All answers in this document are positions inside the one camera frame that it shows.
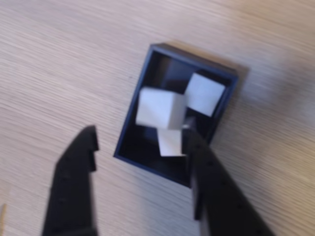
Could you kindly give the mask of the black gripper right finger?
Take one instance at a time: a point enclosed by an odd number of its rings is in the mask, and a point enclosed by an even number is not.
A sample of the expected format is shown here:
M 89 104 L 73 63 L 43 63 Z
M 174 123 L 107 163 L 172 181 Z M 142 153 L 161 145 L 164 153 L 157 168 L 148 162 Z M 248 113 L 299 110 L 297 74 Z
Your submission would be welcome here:
M 261 216 L 196 130 L 185 119 L 182 152 L 192 190 L 193 216 L 202 236 L 272 236 Z

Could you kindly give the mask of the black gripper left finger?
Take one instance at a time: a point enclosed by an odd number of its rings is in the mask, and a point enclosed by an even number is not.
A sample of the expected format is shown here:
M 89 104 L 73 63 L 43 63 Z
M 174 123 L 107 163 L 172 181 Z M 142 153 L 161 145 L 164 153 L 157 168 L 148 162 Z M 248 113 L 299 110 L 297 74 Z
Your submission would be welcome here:
M 96 236 L 92 182 L 99 150 L 94 125 L 83 128 L 58 159 L 53 174 L 44 236 Z

